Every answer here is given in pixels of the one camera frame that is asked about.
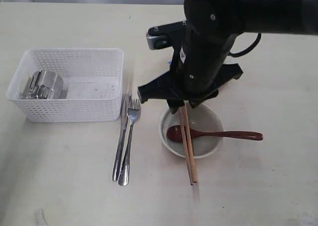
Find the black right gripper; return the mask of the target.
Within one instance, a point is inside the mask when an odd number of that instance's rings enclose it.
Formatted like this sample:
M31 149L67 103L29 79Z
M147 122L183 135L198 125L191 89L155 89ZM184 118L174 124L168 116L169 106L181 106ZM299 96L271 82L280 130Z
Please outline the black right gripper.
M140 102L163 99L167 101L170 112L176 113L185 101L196 108L215 98L221 86L242 75L238 64L224 63L236 37L236 34L221 38L203 36L186 25L181 47L172 47L169 70L138 87Z

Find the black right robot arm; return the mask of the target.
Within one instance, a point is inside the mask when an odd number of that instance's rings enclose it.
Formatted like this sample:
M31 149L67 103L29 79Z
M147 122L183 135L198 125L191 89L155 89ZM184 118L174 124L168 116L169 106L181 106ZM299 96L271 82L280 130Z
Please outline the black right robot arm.
M164 99L175 113L185 101L197 107L242 75L226 64L241 34L317 35L318 0L184 0L185 20L147 32L151 50L173 48L169 70L138 87L141 103Z

